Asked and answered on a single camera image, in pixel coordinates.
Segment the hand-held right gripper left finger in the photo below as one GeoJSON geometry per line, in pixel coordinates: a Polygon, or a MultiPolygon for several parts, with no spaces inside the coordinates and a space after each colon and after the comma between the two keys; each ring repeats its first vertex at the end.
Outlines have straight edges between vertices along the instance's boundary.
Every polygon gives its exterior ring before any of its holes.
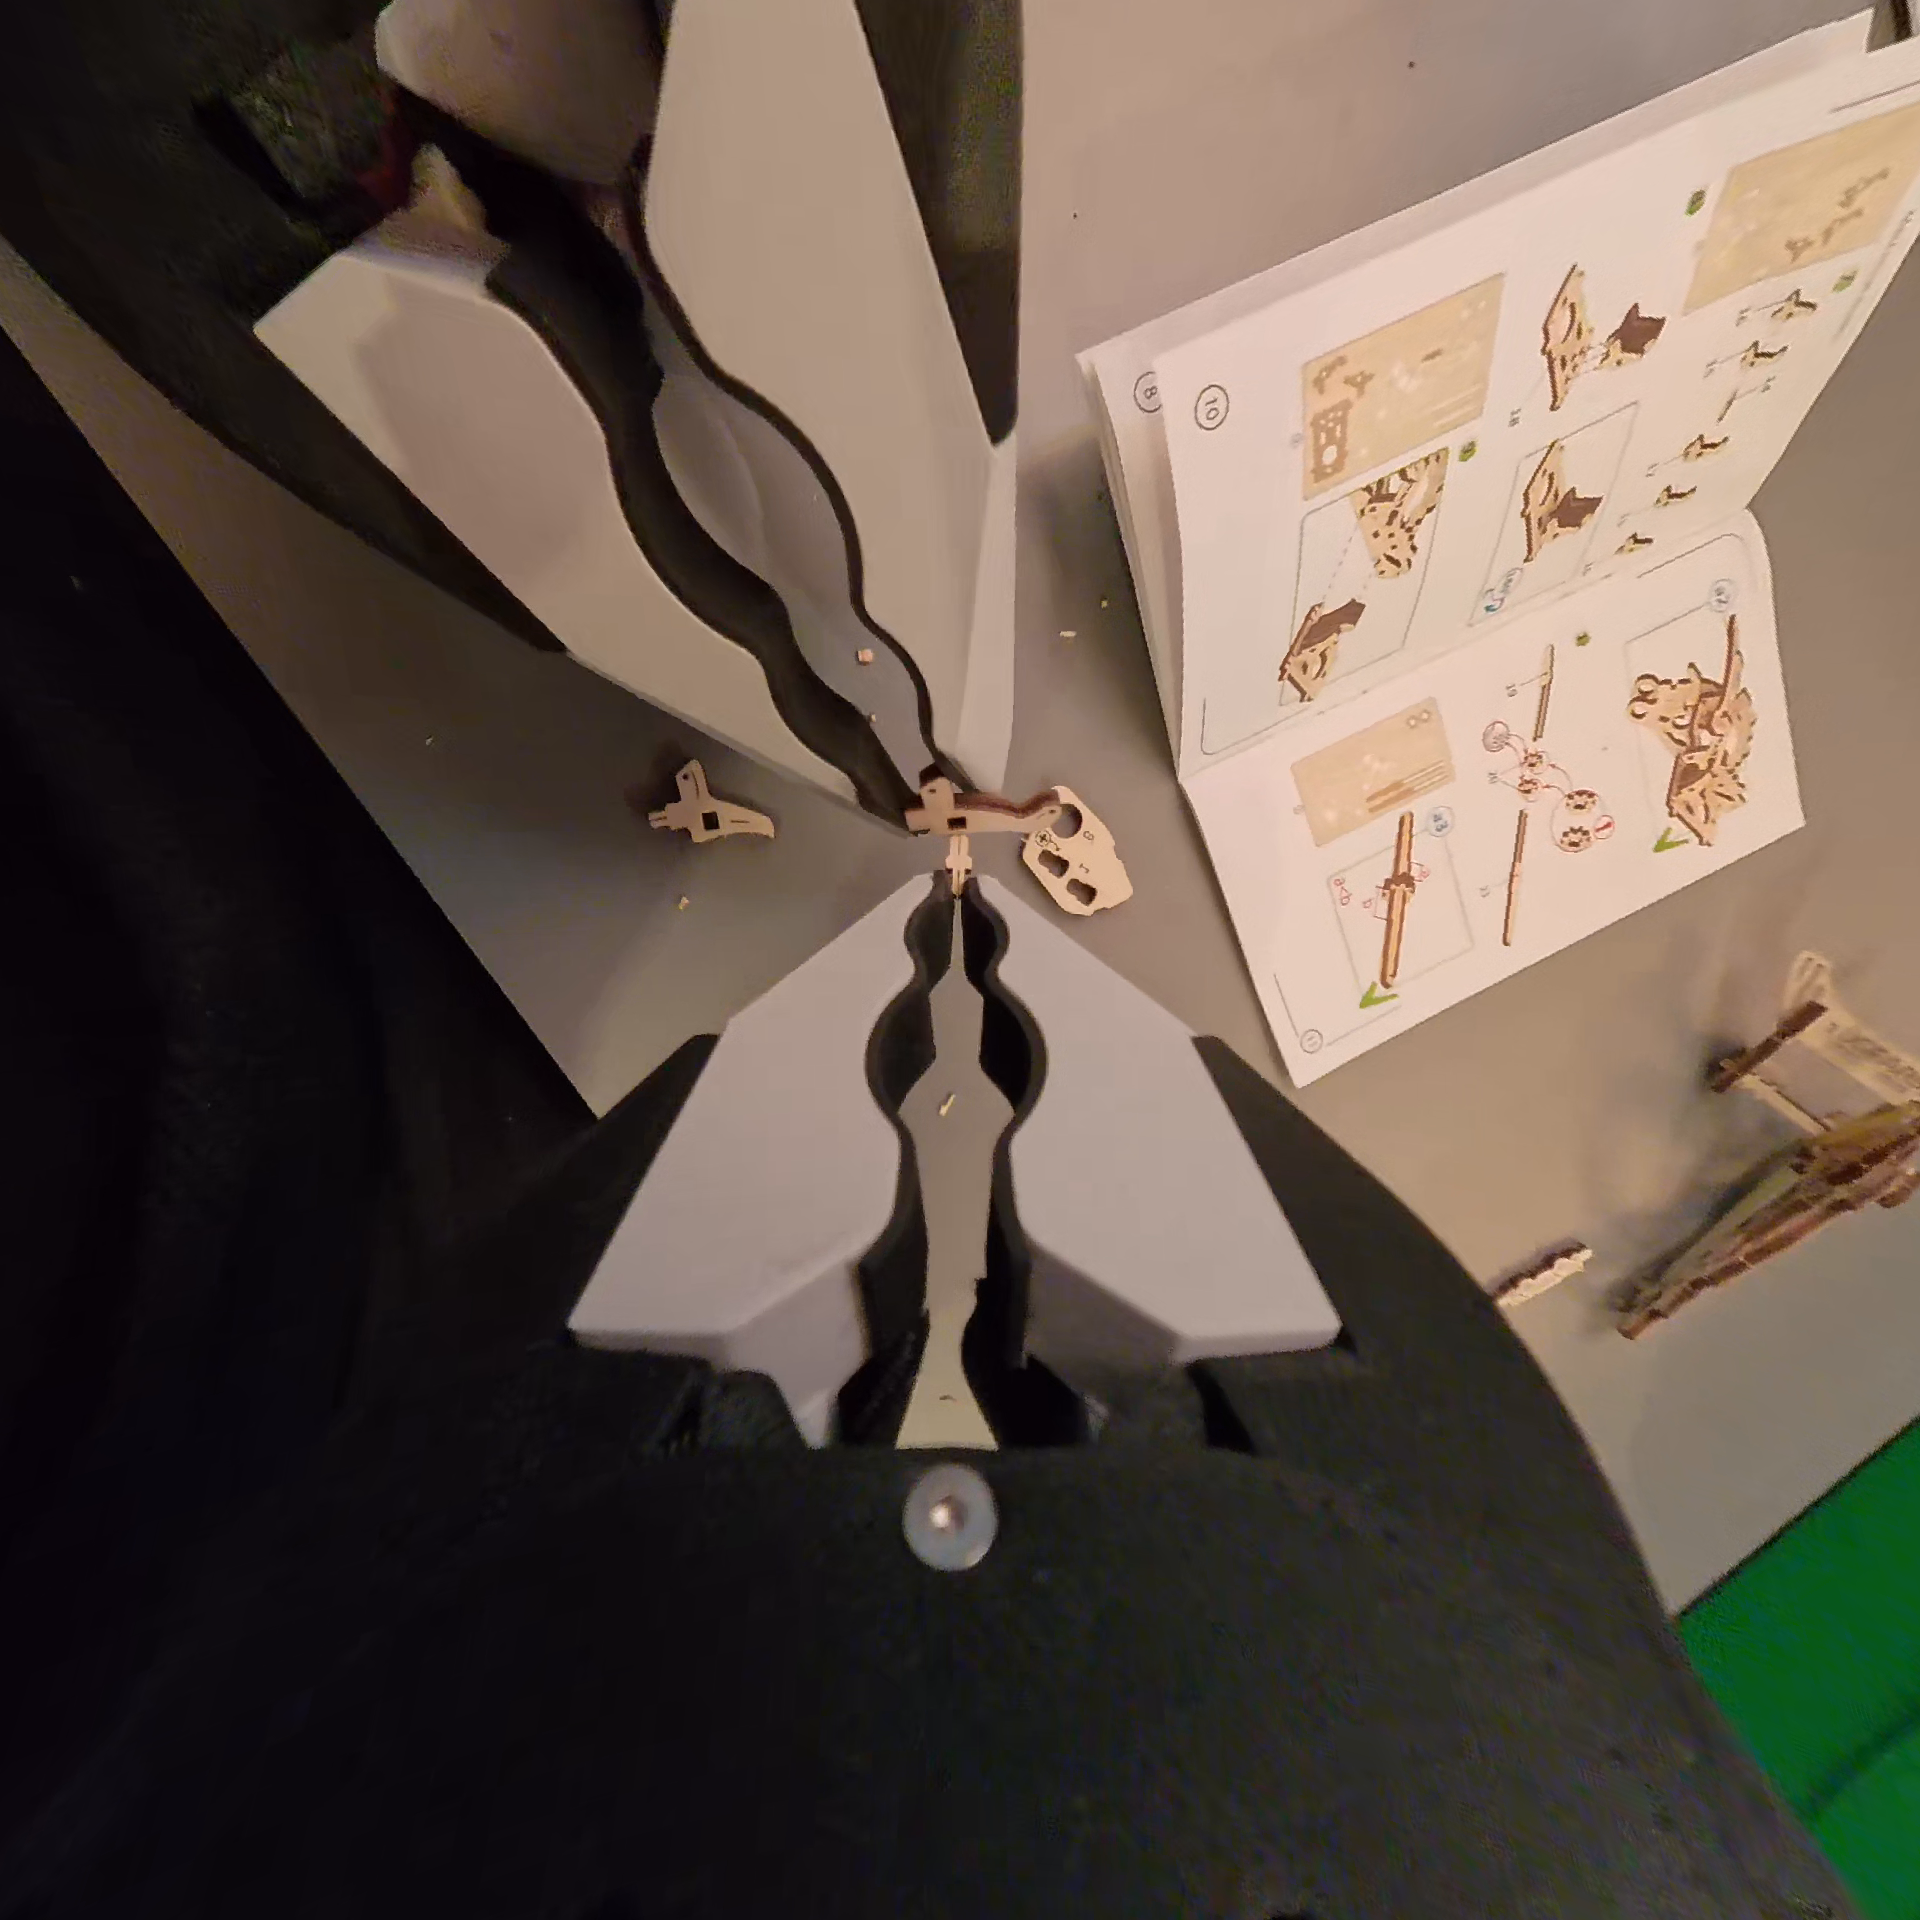
{"type": "Polygon", "coordinates": [[[713,1042],[568,1326],[778,1383],[812,1447],[891,1442],[924,1349],[900,1112],[933,1059],[947,879],[903,884],[713,1042]]]}

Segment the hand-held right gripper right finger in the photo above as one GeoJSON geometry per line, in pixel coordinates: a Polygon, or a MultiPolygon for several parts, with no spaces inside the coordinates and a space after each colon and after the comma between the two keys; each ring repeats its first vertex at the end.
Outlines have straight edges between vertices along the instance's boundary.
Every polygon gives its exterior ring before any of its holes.
{"type": "Polygon", "coordinates": [[[995,1387],[1074,1401],[1331,1347],[1340,1313],[1199,1034],[999,881],[958,901],[981,1065],[1009,1105],[969,1325],[995,1387]]]}

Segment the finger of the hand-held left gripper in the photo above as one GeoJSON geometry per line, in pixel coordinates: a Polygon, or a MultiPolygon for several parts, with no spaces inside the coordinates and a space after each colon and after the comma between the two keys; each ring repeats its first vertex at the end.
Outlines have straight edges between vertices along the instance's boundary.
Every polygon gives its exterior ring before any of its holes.
{"type": "Polygon", "coordinates": [[[570,658],[884,821],[917,808],[778,590],[682,496],[645,298],[604,240],[354,240],[256,336],[570,658]]]}
{"type": "Polygon", "coordinates": [[[663,461],[867,798],[1015,729],[1019,3],[662,3],[663,461]]]}

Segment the wooden part with brown arm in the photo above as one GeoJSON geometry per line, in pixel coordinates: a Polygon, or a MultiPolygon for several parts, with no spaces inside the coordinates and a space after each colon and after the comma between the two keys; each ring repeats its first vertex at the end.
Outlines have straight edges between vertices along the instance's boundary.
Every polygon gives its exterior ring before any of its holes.
{"type": "Polygon", "coordinates": [[[1036,833],[1053,827],[1067,798],[1059,789],[1043,789],[1030,798],[975,791],[928,766],[918,781],[918,798],[904,810],[910,833],[1036,833]]]}

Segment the wooden model assembly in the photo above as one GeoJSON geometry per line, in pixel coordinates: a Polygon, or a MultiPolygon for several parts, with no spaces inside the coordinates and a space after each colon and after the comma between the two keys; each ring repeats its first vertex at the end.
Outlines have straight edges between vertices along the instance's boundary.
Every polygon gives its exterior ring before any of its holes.
{"type": "Polygon", "coordinates": [[[1778,1258],[1823,1227],[1917,1194],[1917,1054],[1866,1027],[1839,996],[1823,952],[1793,957],[1776,1023],[1708,1072],[1715,1095],[1742,1091],[1788,1119],[1793,1139],[1680,1249],[1620,1292],[1613,1326],[1640,1339],[1694,1299],[1778,1258]],[[1866,1095],[1866,1105],[1820,1115],[1773,1078],[1802,1049],[1866,1095]]]}

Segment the oval wooden plate with holes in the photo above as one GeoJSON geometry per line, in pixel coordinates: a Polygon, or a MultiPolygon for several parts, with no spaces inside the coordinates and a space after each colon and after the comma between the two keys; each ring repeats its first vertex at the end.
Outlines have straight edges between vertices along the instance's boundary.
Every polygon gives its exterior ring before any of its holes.
{"type": "Polygon", "coordinates": [[[1053,824],[1023,835],[1020,859],[1049,899],[1073,913],[1093,915],[1134,896],[1114,833],[1073,789],[1059,786],[1062,801],[1053,824]]]}

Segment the small notched wooden part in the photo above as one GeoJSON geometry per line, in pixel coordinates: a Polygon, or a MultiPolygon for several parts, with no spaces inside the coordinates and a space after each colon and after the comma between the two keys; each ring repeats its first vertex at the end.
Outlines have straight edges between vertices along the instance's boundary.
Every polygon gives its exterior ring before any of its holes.
{"type": "Polygon", "coordinates": [[[642,808],[656,831],[683,833],[692,845],[738,835],[778,840],[778,821],[748,801],[717,797],[699,757],[674,770],[674,791],[662,804],[642,808]]]}

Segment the small toothed wooden strip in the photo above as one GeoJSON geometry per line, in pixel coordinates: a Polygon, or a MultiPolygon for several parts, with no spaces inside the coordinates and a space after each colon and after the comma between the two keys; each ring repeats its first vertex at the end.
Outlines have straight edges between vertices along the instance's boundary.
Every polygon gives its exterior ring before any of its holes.
{"type": "Polygon", "coordinates": [[[1558,1283],[1566,1283],[1569,1278],[1581,1276],[1592,1264],[1592,1258],[1595,1248],[1588,1242],[1561,1238],[1558,1245],[1541,1249],[1534,1258],[1504,1274],[1488,1288],[1488,1295],[1504,1309],[1524,1308],[1552,1292],[1558,1283]]]}

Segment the white instruction booklet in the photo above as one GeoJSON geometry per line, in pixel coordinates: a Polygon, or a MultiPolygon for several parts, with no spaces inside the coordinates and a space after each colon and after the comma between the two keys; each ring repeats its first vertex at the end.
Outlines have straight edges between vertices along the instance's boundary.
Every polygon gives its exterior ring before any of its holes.
{"type": "Polygon", "coordinates": [[[1917,244],[1917,30],[1799,33],[1080,350],[1293,1084],[1803,821],[1752,494],[1917,244]]]}

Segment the dark cloth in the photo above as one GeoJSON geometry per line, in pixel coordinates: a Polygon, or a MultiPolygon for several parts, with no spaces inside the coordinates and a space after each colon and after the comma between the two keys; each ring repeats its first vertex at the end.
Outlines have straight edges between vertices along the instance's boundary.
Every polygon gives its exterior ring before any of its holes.
{"type": "Polygon", "coordinates": [[[4,346],[4,1533],[265,1471],[591,1108],[4,346]]]}

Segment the green mat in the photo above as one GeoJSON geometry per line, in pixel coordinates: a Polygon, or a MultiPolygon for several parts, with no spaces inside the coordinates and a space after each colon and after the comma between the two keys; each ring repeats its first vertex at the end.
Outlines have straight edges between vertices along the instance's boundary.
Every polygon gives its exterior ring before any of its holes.
{"type": "Polygon", "coordinates": [[[1917,1422],[1677,1620],[1866,1917],[1917,1914],[1917,1422]]]}

